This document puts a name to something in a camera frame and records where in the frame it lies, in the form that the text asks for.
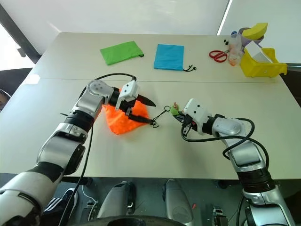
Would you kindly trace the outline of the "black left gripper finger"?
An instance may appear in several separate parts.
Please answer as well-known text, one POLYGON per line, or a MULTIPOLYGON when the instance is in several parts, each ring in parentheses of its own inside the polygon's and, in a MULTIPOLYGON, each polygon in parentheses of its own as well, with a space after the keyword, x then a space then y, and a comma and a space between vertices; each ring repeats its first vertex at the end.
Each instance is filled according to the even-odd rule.
POLYGON ((131 114, 131 115, 129 115, 129 119, 136 121, 136 122, 140 122, 140 123, 153 123, 152 119, 148 119, 148 118, 145 118, 140 115, 132 115, 131 114))
POLYGON ((138 96, 137 96, 137 100, 138 100, 140 103, 142 103, 142 104, 144 104, 144 105, 147 105, 147 106, 153 106, 153 107, 156 106, 156 104, 155 104, 153 101, 151 101, 150 99, 148 99, 147 97, 144 97, 144 96, 142 96, 142 95, 138 95, 138 96))

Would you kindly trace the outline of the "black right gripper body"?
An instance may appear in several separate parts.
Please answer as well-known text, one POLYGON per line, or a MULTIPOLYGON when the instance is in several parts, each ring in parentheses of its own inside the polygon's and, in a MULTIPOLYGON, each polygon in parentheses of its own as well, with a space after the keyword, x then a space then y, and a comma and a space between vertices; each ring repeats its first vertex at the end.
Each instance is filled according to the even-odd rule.
POLYGON ((193 118, 189 115, 184 115, 183 121, 182 121, 182 134, 186 136, 190 130, 193 130, 195 132, 198 131, 198 126, 196 122, 193 120, 193 118))

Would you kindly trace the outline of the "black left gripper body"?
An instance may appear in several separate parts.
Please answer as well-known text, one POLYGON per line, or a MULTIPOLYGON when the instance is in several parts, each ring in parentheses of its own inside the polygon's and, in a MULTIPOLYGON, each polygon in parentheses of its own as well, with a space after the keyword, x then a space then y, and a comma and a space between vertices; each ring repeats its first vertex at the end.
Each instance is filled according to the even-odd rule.
POLYGON ((132 112, 132 108, 135 106, 136 99, 131 101, 122 100, 119 105, 119 110, 121 110, 126 116, 129 116, 132 112))

